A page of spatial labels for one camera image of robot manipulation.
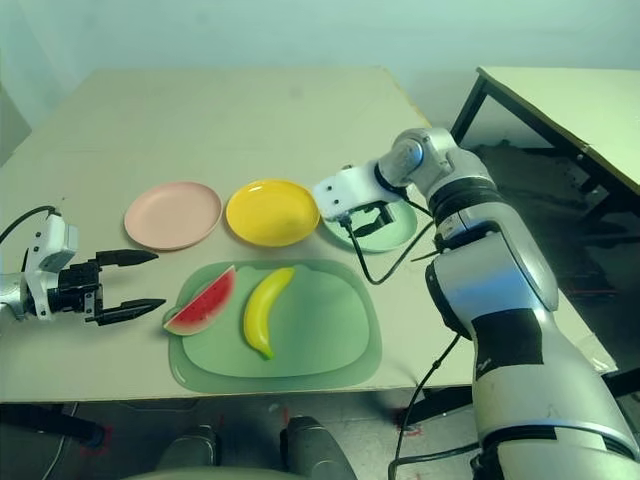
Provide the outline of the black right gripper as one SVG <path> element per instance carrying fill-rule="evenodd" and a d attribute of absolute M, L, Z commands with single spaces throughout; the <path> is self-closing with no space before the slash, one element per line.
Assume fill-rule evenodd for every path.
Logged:
<path fill-rule="evenodd" d="M 356 237 L 369 236 L 377 232 L 384 226 L 395 221 L 390 203 L 384 201 L 377 201 L 366 205 L 360 205 L 354 209 L 351 209 L 349 211 L 349 215 L 355 216 L 359 214 L 369 214 L 375 210 L 377 211 L 377 216 L 374 222 L 356 228 L 354 230 L 354 235 Z"/>

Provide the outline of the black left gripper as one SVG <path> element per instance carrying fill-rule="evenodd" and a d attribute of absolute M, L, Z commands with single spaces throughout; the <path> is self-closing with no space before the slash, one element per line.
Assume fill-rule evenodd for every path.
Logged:
<path fill-rule="evenodd" d="M 81 313 L 85 315 L 86 322 L 106 326 L 133 320 L 152 312 L 166 300 L 131 300 L 121 303 L 118 307 L 103 310 L 103 290 L 99 275 L 102 266 L 133 266 L 157 258 L 157 254 L 146 250 L 119 249 L 100 251 L 97 253 L 97 260 L 91 259 L 70 265 L 59 272 L 57 286 L 47 291 L 51 313 Z"/>

